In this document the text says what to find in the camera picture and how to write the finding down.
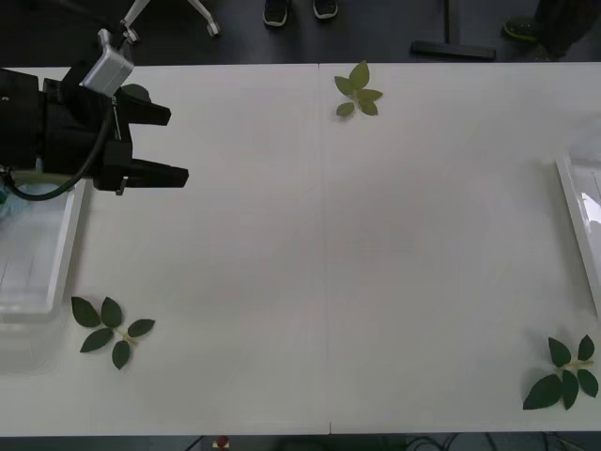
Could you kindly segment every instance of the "person's foot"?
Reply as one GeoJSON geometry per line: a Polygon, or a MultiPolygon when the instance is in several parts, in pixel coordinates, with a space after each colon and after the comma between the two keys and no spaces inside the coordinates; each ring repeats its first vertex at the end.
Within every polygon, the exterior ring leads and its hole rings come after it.
{"type": "Polygon", "coordinates": [[[283,26],[288,19],[290,0],[265,0],[263,22],[269,26],[283,26]]]}
{"type": "Polygon", "coordinates": [[[313,12],[320,21],[327,21],[338,14],[336,0],[313,0],[313,12]]]}
{"type": "Polygon", "coordinates": [[[541,28],[532,17],[512,17],[503,26],[503,31],[510,38],[534,44],[541,37],[541,28]]]}

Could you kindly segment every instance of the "light green leaf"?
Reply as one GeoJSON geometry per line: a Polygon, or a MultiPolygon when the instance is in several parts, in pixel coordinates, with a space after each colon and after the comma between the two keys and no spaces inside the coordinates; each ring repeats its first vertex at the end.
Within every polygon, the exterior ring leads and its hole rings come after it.
{"type": "Polygon", "coordinates": [[[362,61],[348,76],[350,82],[355,86],[355,89],[363,89],[369,83],[369,68],[367,62],[362,61]]]}
{"type": "Polygon", "coordinates": [[[82,298],[71,298],[73,317],[84,327],[100,326],[100,317],[91,303],[82,298]]]}
{"type": "Polygon", "coordinates": [[[551,351],[551,360],[556,367],[567,365],[572,360],[570,350],[561,341],[549,338],[548,348],[551,351]]]}
{"type": "Polygon", "coordinates": [[[593,357],[593,354],[594,343],[591,338],[586,335],[584,338],[582,338],[582,341],[580,341],[580,346],[578,346],[578,359],[584,362],[593,357]]]}
{"type": "Polygon", "coordinates": [[[378,115],[378,108],[372,101],[360,101],[359,106],[361,107],[361,111],[366,113],[368,116],[378,115]]]}
{"type": "Polygon", "coordinates": [[[135,338],[147,334],[154,327],[154,323],[154,319],[138,319],[128,329],[128,335],[135,338]]]}
{"type": "Polygon", "coordinates": [[[127,341],[119,341],[113,348],[113,364],[116,369],[121,369],[130,360],[131,349],[127,341]]]}
{"type": "Polygon", "coordinates": [[[111,298],[105,298],[100,311],[102,322],[109,327],[119,327],[123,321],[121,307],[111,298]]]}
{"type": "Polygon", "coordinates": [[[336,87],[340,92],[342,92],[345,96],[352,96],[353,91],[355,90],[355,86],[345,77],[334,77],[334,82],[336,82],[336,87]]]}
{"type": "Polygon", "coordinates": [[[85,339],[80,352],[90,352],[92,350],[99,350],[103,346],[105,346],[109,341],[113,338],[113,329],[110,327],[106,327],[104,329],[99,329],[96,332],[90,334],[88,338],[85,339]]]}
{"type": "Polygon", "coordinates": [[[358,89],[355,91],[355,97],[359,101],[376,101],[382,96],[383,94],[375,89],[358,89]]]}
{"type": "Polygon", "coordinates": [[[355,103],[350,101],[348,103],[343,103],[342,105],[340,105],[336,110],[336,114],[340,117],[347,117],[353,111],[355,111],[355,103]]]}
{"type": "Polygon", "coordinates": [[[562,381],[551,374],[537,382],[524,401],[524,410],[544,409],[557,403],[562,397],[562,381]]]}
{"type": "Polygon", "coordinates": [[[578,370],[578,381],[582,387],[582,391],[589,397],[596,397],[599,392],[599,382],[591,371],[586,369],[578,370]]]}
{"type": "Polygon", "coordinates": [[[562,377],[563,406],[569,411],[578,396],[578,379],[567,369],[563,371],[562,377]]]}

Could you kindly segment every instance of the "red object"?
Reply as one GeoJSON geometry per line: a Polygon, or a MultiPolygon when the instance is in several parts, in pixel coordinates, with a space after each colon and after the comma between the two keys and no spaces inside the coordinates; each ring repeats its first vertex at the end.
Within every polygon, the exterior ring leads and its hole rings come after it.
{"type": "Polygon", "coordinates": [[[225,449],[225,447],[227,446],[228,443],[229,443],[229,439],[227,437],[225,437],[224,435],[220,436],[217,439],[217,447],[219,449],[225,449]]]}

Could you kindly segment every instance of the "green leaf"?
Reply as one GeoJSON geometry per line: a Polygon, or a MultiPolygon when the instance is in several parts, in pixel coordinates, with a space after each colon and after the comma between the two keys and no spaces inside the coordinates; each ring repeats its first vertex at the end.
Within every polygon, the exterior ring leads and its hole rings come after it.
{"type": "Polygon", "coordinates": [[[113,364],[116,369],[121,369],[130,360],[131,349],[130,344],[125,341],[119,341],[113,348],[113,364]]]}
{"type": "Polygon", "coordinates": [[[551,374],[537,382],[524,401],[524,410],[543,409],[557,403],[562,397],[562,381],[551,374]]]}
{"type": "Polygon", "coordinates": [[[345,96],[352,96],[353,91],[355,90],[355,86],[345,77],[334,77],[334,82],[336,82],[336,87],[338,90],[342,92],[345,96]]]}
{"type": "Polygon", "coordinates": [[[599,392],[599,382],[593,373],[587,369],[578,370],[578,381],[582,387],[582,391],[589,397],[596,397],[599,392]]]}
{"type": "Polygon", "coordinates": [[[90,352],[92,350],[99,350],[103,346],[105,346],[109,341],[113,338],[113,329],[110,327],[106,327],[104,329],[99,329],[96,332],[90,334],[88,338],[85,339],[80,352],[90,352]]]}
{"type": "Polygon", "coordinates": [[[572,360],[572,354],[569,349],[559,340],[550,338],[548,340],[548,348],[551,351],[551,360],[556,367],[560,368],[567,365],[572,360]]]}
{"type": "Polygon", "coordinates": [[[355,86],[355,89],[363,89],[369,83],[369,68],[367,62],[362,61],[348,76],[350,82],[355,86]]]}
{"type": "Polygon", "coordinates": [[[378,108],[372,101],[359,101],[359,106],[361,107],[361,111],[366,113],[368,116],[378,115],[378,108]]]}
{"type": "Polygon", "coordinates": [[[100,326],[100,317],[91,303],[82,298],[71,298],[73,317],[84,327],[100,326]]]}
{"type": "Polygon", "coordinates": [[[580,341],[580,346],[578,346],[578,359],[584,362],[585,360],[589,360],[593,357],[594,354],[594,343],[591,338],[586,335],[580,341]]]}
{"type": "Polygon", "coordinates": [[[569,411],[570,407],[576,402],[576,397],[578,396],[578,379],[576,379],[576,376],[567,369],[563,371],[562,377],[563,405],[565,406],[565,409],[569,411]]]}
{"type": "Polygon", "coordinates": [[[121,307],[111,298],[105,298],[100,311],[102,322],[109,327],[119,327],[123,321],[121,307]]]}
{"type": "Polygon", "coordinates": [[[355,103],[350,101],[348,103],[343,103],[342,105],[340,105],[336,110],[336,114],[341,117],[347,117],[353,111],[355,111],[355,103]]]}
{"type": "Polygon", "coordinates": [[[138,319],[129,327],[128,335],[135,338],[147,334],[154,327],[154,322],[154,319],[138,319]]]}
{"type": "Polygon", "coordinates": [[[355,97],[360,101],[376,101],[383,95],[375,89],[358,89],[355,91],[355,97]]]}

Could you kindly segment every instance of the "robotic arm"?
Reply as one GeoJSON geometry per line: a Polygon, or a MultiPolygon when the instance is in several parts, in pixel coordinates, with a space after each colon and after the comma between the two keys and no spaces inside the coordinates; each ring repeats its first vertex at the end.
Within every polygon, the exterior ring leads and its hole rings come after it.
{"type": "Polygon", "coordinates": [[[133,158],[130,124],[167,125],[171,112],[120,87],[133,70],[123,55],[135,34],[101,29],[98,43],[62,82],[0,70],[0,179],[26,200],[48,200],[82,178],[101,191],[129,188],[181,188],[186,169],[133,158]],[[38,170],[68,179],[47,194],[21,192],[15,171],[38,170]]]}

